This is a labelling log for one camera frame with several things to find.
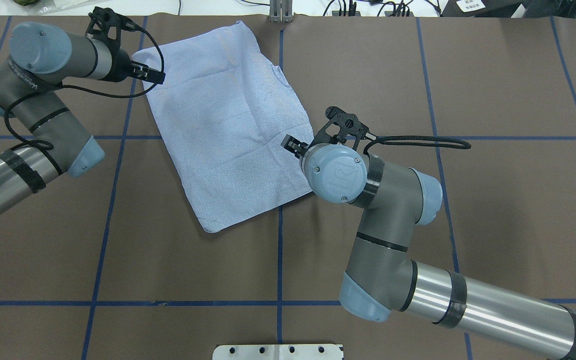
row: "paper tag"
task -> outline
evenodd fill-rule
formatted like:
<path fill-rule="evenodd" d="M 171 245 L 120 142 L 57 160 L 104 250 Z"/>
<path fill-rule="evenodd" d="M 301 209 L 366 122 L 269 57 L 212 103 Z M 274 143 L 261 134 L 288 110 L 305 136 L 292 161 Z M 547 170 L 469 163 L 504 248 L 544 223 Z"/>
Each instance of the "paper tag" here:
<path fill-rule="evenodd" d="M 458 0 L 457 5 L 459 5 L 459 9 L 464 13 L 473 12 L 486 7 L 482 0 Z"/>

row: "green object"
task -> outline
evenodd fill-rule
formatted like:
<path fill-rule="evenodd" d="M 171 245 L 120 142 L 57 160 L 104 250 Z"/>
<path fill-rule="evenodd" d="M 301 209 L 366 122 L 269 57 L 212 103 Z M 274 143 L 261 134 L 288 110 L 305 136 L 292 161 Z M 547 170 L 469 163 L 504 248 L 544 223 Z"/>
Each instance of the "green object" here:
<path fill-rule="evenodd" d="M 27 5 L 31 5 L 34 4 L 36 2 L 38 2 L 39 0 L 13 0 L 14 2 L 16 2 L 17 4 L 25 7 Z"/>

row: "towel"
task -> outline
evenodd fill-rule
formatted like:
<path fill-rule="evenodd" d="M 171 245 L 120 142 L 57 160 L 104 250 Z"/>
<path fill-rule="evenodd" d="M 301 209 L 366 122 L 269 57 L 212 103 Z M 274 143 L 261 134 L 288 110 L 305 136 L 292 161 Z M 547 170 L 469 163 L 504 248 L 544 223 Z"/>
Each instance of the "towel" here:
<path fill-rule="evenodd" d="M 242 21 L 160 48 L 166 80 L 147 94 L 148 102 L 206 232 L 311 191 L 299 160 L 281 146 L 286 134 L 313 140 L 306 110 Z M 155 48 L 133 59 L 160 66 Z"/>

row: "metal bracket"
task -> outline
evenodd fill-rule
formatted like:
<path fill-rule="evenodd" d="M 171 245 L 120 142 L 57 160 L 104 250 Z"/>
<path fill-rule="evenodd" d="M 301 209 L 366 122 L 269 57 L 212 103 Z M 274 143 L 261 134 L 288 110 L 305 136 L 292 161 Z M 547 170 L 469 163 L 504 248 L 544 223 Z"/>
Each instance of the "metal bracket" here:
<path fill-rule="evenodd" d="M 270 22 L 292 23 L 293 0 L 270 0 Z"/>

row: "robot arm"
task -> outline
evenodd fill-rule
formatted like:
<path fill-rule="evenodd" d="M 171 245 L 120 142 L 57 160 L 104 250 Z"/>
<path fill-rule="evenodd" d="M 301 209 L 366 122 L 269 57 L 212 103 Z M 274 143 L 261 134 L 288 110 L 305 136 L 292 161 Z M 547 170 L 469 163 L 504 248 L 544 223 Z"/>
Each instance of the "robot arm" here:
<path fill-rule="evenodd" d="M 287 135 L 282 146 L 300 159 L 315 194 L 364 209 L 340 292 L 348 312 L 375 322 L 392 310 L 407 312 L 552 360 L 576 360 L 576 310 L 409 259 L 414 227 L 429 224 L 441 208 L 440 183 L 372 153 L 359 155 L 359 140 L 376 138 L 368 127 L 337 107 L 326 116 L 311 144 Z M 332 124 L 340 134 L 324 135 Z M 347 135 L 355 136 L 353 148 L 341 145 Z"/>
<path fill-rule="evenodd" d="M 18 118 L 34 140 L 21 139 L 21 146 L 0 155 L 0 214 L 62 173 L 77 178 L 105 157 L 55 94 L 76 88 L 62 85 L 64 78 L 121 82 L 130 76 L 153 86 L 164 81 L 163 67 L 157 71 L 131 61 L 120 48 L 121 30 L 145 30 L 109 8 L 96 7 L 89 16 L 86 36 L 36 22 L 20 23 L 12 31 L 10 57 L 0 65 L 0 116 Z M 116 38 L 109 37 L 110 31 Z"/>

